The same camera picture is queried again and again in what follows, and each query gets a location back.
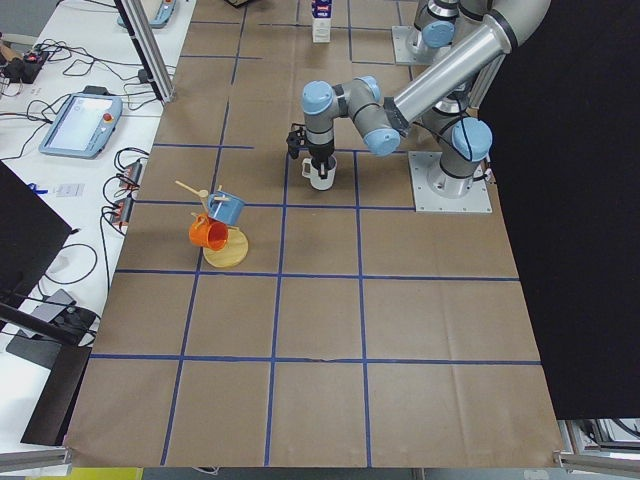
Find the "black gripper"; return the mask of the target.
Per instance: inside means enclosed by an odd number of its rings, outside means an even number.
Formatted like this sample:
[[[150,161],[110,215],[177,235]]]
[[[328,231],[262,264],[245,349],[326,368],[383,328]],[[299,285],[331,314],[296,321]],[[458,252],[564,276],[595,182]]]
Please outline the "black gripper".
[[[327,164],[330,163],[329,158],[334,153],[334,142],[330,141],[324,144],[315,144],[308,141],[306,146],[312,159],[312,175],[319,175],[321,179],[327,179]]]

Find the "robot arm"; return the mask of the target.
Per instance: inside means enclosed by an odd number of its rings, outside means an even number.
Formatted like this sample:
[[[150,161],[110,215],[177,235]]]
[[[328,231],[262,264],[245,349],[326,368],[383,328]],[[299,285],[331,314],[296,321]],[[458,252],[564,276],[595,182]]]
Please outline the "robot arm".
[[[407,47],[418,64],[430,65],[482,21],[493,1],[419,1]]]
[[[310,154],[310,171],[321,180],[335,169],[334,120],[352,121],[369,151],[387,156],[399,146],[413,121],[473,78],[497,58],[529,39],[549,9],[548,1],[461,1],[452,45],[425,72],[392,97],[381,96],[375,78],[361,77],[330,85],[305,85],[301,105],[302,138]]]

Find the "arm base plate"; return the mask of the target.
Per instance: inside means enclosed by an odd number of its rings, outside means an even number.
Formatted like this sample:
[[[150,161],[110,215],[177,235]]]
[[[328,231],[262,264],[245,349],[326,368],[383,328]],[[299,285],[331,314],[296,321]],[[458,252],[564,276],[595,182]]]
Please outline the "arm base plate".
[[[421,32],[414,26],[393,26],[392,41],[396,64],[425,64]]]
[[[481,166],[469,178],[449,176],[441,168],[441,152],[408,154],[414,208],[417,213],[490,214],[493,209]]]

